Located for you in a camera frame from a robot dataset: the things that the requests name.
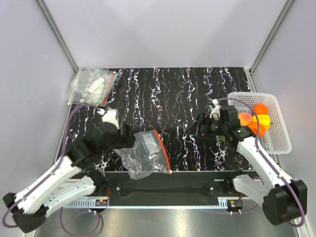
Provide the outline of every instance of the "gray wall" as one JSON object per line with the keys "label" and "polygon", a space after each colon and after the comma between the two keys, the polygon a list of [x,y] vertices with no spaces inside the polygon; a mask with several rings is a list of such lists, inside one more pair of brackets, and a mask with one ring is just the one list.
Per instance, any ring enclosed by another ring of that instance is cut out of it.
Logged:
{"label": "gray wall", "polygon": [[286,0],[45,0],[80,67],[249,68]]}
{"label": "gray wall", "polygon": [[277,97],[293,150],[281,156],[285,170],[308,186],[307,217],[316,233],[316,1],[296,1],[274,38],[255,79]]}
{"label": "gray wall", "polygon": [[[49,168],[74,73],[34,0],[1,0],[0,22],[2,197]],[[5,210],[1,200],[1,217]],[[0,225],[0,233],[13,237],[19,230]]]}

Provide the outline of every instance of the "purple cable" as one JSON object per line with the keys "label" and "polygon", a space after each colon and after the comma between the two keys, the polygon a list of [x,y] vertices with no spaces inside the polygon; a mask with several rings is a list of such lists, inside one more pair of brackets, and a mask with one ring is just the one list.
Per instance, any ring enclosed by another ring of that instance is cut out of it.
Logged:
{"label": "purple cable", "polygon": [[94,232],[96,232],[96,230],[98,229],[98,227],[99,227],[99,225],[100,225],[100,221],[101,221],[101,219],[102,219],[102,216],[101,216],[101,214],[100,214],[99,212],[95,212],[95,213],[98,215],[98,224],[96,225],[96,227],[95,227],[90,233],[88,233],[88,234],[86,234],[86,235],[75,235],[75,234],[70,233],[69,231],[66,230],[65,225],[63,224],[63,219],[62,219],[63,208],[61,208],[61,209],[60,209],[60,212],[59,212],[60,226],[61,226],[61,228],[63,229],[63,231],[64,231],[66,234],[68,234],[68,235],[70,235],[70,236],[72,236],[72,237],[89,237],[89,236],[91,236]]}
{"label": "purple cable", "polygon": [[[73,222],[75,219],[77,219],[78,217],[82,216],[83,214],[86,214],[88,211],[83,211],[78,213],[75,217],[73,217],[71,220],[67,221],[66,223],[64,223],[64,226],[68,225],[69,223]],[[52,229],[54,230],[58,230],[61,228],[61,226],[58,227],[54,227],[52,226],[49,222],[47,223]]]}
{"label": "purple cable", "polygon": [[[238,101],[238,102],[242,103],[243,105],[245,105],[246,107],[248,107],[252,111],[252,113],[256,116],[257,128],[258,128],[257,134],[256,134],[256,139],[255,139],[256,148],[259,151],[259,154],[262,156],[262,158],[266,161],[266,163],[268,163],[268,165],[271,167],[271,169],[277,174],[277,176],[280,177],[279,171],[272,165],[272,163],[268,160],[268,158],[265,156],[265,154],[259,148],[259,129],[260,129],[260,124],[259,124],[259,118],[258,118],[258,115],[256,114],[256,112],[253,110],[253,108],[251,106],[249,106],[248,104],[246,104],[242,100],[239,100],[239,99],[236,99],[236,98],[222,98],[222,99],[218,99],[218,101],[223,101],[223,100],[235,100],[235,101]],[[296,201],[296,204],[297,204],[298,208],[300,209],[300,213],[301,213],[301,216],[302,216],[301,222],[299,224],[297,224],[297,225],[292,224],[292,223],[289,223],[289,224],[291,226],[294,226],[294,227],[301,227],[305,223],[305,214],[304,214],[304,209],[302,207],[302,204],[301,204],[300,200],[298,199],[296,193],[294,192],[294,190],[290,186],[290,184],[286,181],[286,179],[284,179],[282,176],[280,178],[285,183],[287,188],[290,190],[291,194],[293,195],[293,197],[294,197],[294,199]]]}
{"label": "purple cable", "polygon": [[75,115],[75,113],[86,106],[91,106],[95,109],[99,109],[98,107],[94,106],[94,105],[79,105],[76,108],[74,108],[74,110],[72,110],[69,114],[68,120],[66,122],[66,126],[65,126],[65,131],[64,131],[64,135],[63,135],[63,140],[62,140],[62,144],[61,144],[61,155],[59,158],[59,161],[56,165],[56,167],[52,170],[52,172],[50,174],[48,174],[45,178],[43,178],[38,184],[36,184],[31,190],[29,190],[22,199],[18,200],[17,202],[15,202],[11,207],[9,207],[9,209],[5,212],[5,214],[3,215],[2,218],[2,224],[7,227],[7,228],[16,228],[18,227],[17,225],[9,225],[6,223],[6,218],[9,215],[9,213],[12,211],[13,208],[15,208],[20,202],[22,202],[25,198],[27,198],[32,192],[34,192],[40,185],[42,185],[61,165],[61,163],[63,162],[63,157],[65,156],[65,152],[66,152],[66,136],[67,136],[67,128],[70,125],[71,119],[72,117]]}

